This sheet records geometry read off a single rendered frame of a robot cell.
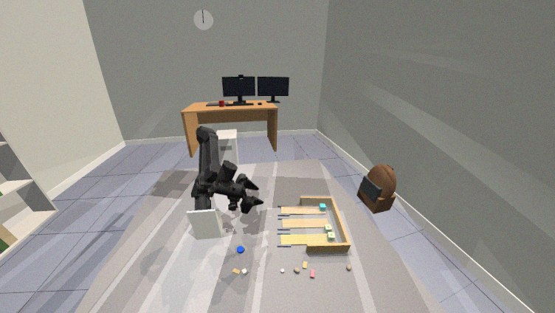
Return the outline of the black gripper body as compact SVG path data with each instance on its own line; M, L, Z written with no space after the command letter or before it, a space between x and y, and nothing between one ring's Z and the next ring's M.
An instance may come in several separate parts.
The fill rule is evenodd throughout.
M243 201L240 203L241 212L247 214L250 209L253 207L254 202L251 196L247 195L246 188L244 185L246 184L246 175L241 173L239 174L236 181L232 179L230 182L230 191L227 194L227 198L237 198L242 199Z

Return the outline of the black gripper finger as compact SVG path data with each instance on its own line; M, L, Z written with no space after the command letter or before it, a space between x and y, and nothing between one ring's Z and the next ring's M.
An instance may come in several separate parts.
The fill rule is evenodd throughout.
M256 187L247 177L245 179L246 184L244 185L244 187L247 189L253 189L253 190L259 190L258 187Z
M258 198L256 198L256 197L254 197L254 196L252 196L252 198L253 198L253 202L254 202L253 207L256 206L256 205L259 205L259 204L263 204L263 201L262 201L262 200L260 200L260 199L258 199Z

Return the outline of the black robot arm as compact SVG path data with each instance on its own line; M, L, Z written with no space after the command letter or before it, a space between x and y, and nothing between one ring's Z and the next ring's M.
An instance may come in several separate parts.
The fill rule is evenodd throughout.
M223 165L220 165L218 135L212 128L203 126L197 128L196 139L199 142L199 175L195 179L191 198L195 197L195 210L209 210L211 209L210 197L212 198L214 193L225 196L229 193L230 182L238 166L228 160L224 160ZM230 200L228 210L236 211L237 202L240 199L234 197L228 199Z

